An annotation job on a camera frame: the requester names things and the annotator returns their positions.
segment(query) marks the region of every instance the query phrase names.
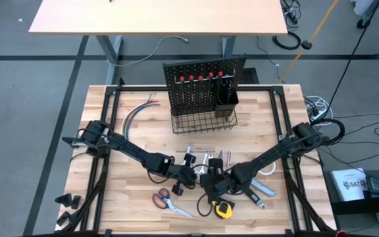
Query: white cable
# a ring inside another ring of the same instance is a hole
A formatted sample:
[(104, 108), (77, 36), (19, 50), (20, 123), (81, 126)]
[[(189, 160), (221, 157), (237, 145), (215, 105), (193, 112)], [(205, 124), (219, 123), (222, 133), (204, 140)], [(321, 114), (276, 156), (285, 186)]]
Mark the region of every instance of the white cable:
[(110, 65), (112, 65), (112, 66), (130, 66), (130, 65), (135, 64), (135, 63), (140, 63), (140, 62), (142, 62), (142, 61), (144, 61), (144, 60), (150, 58), (151, 56), (153, 56), (153, 55), (156, 53), (156, 51), (158, 50), (158, 48), (159, 48), (160, 44), (162, 43), (162, 41), (165, 40), (165, 39), (167, 39), (167, 38), (177, 38), (177, 39), (180, 39), (180, 40), (182, 40), (182, 41), (184, 41), (184, 42), (186, 42), (186, 43), (190, 42), (189, 39), (187, 39), (187, 38), (183, 38), (183, 37), (181, 37), (181, 36), (165, 36), (165, 37), (161, 38), (161, 40), (159, 40), (159, 42), (157, 43), (157, 46), (156, 46), (155, 50), (154, 50), (149, 56), (145, 57), (144, 59), (140, 59), (140, 60), (137, 60), (137, 61), (133, 61), (133, 62), (131, 62), (131, 63), (126, 63), (126, 64), (124, 64), (124, 65), (114, 64), (114, 63), (109, 62), (109, 60), (107, 60), (107, 62), (108, 62)]
[[(328, 104), (328, 102), (325, 99), (323, 99), (317, 95), (310, 95), (310, 96), (307, 96), (307, 98), (308, 99), (317, 99), (317, 101), (314, 102), (315, 107), (316, 108), (320, 107), (320, 108), (324, 109), (324, 112), (327, 110), (330, 110), (330, 115), (331, 115), (331, 118), (333, 119), (333, 110), (332, 110), (332, 108), (330, 108), (330, 105)], [(310, 104), (306, 104), (306, 108), (312, 109), (312, 106)], [(325, 124), (316, 124), (315, 126), (328, 126), (330, 124), (331, 124), (331, 122), (327, 122)]]
[(268, 171), (268, 172), (258, 171), (258, 172), (262, 175), (268, 176), (274, 173), (274, 171), (276, 171), (276, 162), (273, 162), (273, 168), (271, 169), (271, 171)]

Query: black clamp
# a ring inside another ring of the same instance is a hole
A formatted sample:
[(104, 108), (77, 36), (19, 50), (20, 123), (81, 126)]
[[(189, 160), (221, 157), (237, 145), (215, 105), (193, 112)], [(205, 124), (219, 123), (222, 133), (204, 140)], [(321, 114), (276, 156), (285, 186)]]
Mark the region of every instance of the black clamp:
[(71, 202), (71, 209), (78, 209), (78, 204), (80, 203), (81, 196), (75, 195)]
[(71, 198), (71, 193), (64, 194), (55, 198), (55, 202), (64, 205), (64, 207), (71, 207), (71, 209), (77, 209), (80, 203), (81, 196), (75, 195)]
[(67, 219), (70, 219), (71, 215), (68, 211), (65, 211), (58, 219), (57, 225), (62, 226)]
[[(186, 153), (185, 157), (184, 157), (184, 166), (190, 167), (191, 164), (195, 163), (195, 159), (196, 159), (195, 156), (193, 156), (189, 153)], [(177, 196), (182, 196), (182, 193), (184, 193), (184, 190), (181, 189), (181, 182), (180, 181), (176, 181), (176, 184), (173, 185), (172, 193), (176, 194)]]
[(64, 207), (70, 207), (72, 204), (71, 193), (67, 193), (65, 195), (55, 198), (55, 202), (59, 204), (63, 204)]

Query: wooden workbench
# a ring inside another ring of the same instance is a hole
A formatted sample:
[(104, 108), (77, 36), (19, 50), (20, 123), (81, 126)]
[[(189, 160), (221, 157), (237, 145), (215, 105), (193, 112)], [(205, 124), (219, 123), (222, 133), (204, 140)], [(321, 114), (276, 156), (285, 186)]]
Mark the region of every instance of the wooden workbench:
[[(85, 128), (91, 120), (100, 119), (105, 88), (105, 86), (90, 86), (80, 128)], [(301, 87), (285, 85), (284, 90), (292, 125), (308, 121)], [(150, 92), (120, 93), (116, 131), (119, 131), (126, 113), (146, 101), (149, 94)], [(240, 98), (240, 103), (236, 107), (238, 125), (232, 130), (177, 136), (172, 133), (167, 92), (153, 92), (151, 98), (159, 101), (161, 106), (150, 107), (135, 117), (130, 130), (130, 140), (149, 152), (173, 155), (177, 163), (182, 162), (187, 144), (190, 142), (193, 143), (197, 156), (196, 163), (202, 162), (206, 150), (214, 153), (215, 157), (218, 156), (220, 150), (223, 150), (224, 156), (227, 151), (231, 151), (232, 164), (249, 161), (276, 145), (276, 130), (268, 92), (238, 92), (238, 95)], [(279, 112), (282, 128), (284, 128), (281, 110)], [(73, 155), (84, 151), (84, 147), (75, 149)], [(317, 158), (315, 151), (309, 156)], [(85, 196), (91, 161), (90, 156), (81, 155), (71, 162), (65, 193)], [(320, 165), (312, 160), (302, 159), (301, 171), (308, 200), (326, 223), (335, 228)], [(158, 209), (151, 201), (151, 196), (160, 188), (170, 190), (173, 180), (164, 184), (154, 184), (148, 179), (147, 172), (141, 164), (120, 152), (113, 151), (99, 231), (104, 232), (105, 229), (110, 228), (114, 233), (132, 234), (283, 234), (285, 229), (291, 228), (292, 221), (280, 160), (277, 161), (274, 174), (270, 176), (258, 174), (257, 178), (277, 193), (276, 197), (268, 197), (253, 188), (254, 192), (264, 200), (265, 210), (259, 209), (245, 195), (227, 196), (227, 199), (236, 202), (231, 219), (219, 219), (214, 213), (209, 217), (200, 217), (195, 206), (204, 191), (197, 187), (194, 190), (184, 189), (184, 194), (180, 197), (174, 194), (171, 197), (175, 206), (194, 216), (189, 219), (171, 210)], [(203, 200), (201, 211), (205, 213), (208, 208), (207, 201)], [(95, 201), (90, 211), (88, 228), (91, 228), (93, 224), (94, 210)], [(299, 203), (297, 203), (297, 210), (301, 227), (305, 229)], [(62, 206), (59, 215), (64, 211), (73, 212)]]
[(279, 0), (43, 0), (48, 34), (286, 34)]

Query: handle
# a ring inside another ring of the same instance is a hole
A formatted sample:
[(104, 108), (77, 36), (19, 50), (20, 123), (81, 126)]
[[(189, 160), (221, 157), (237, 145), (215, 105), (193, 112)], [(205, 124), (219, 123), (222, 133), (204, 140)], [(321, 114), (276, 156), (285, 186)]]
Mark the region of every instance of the handle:
[(151, 199), (153, 200), (153, 203), (155, 204), (156, 207), (160, 209), (168, 208), (168, 204), (165, 201), (163, 201), (163, 199), (159, 195), (153, 194)]
[(161, 190), (159, 190), (159, 195), (163, 198), (167, 198), (169, 199), (170, 196), (169, 196), (169, 191), (166, 189), (166, 188), (162, 188)]

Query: black pegboard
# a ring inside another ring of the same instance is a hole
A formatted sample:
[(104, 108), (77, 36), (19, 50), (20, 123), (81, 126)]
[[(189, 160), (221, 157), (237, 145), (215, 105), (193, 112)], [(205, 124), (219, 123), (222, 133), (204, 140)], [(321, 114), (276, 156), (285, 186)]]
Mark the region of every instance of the black pegboard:
[(172, 116), (206, 113), (215, 110), (217, 93), (217, 75), (223, 72), (232, 87), (237, 88), (247, 57), (230, 57), (194, 61), (188, 63), (164, 64), (164, 77)]

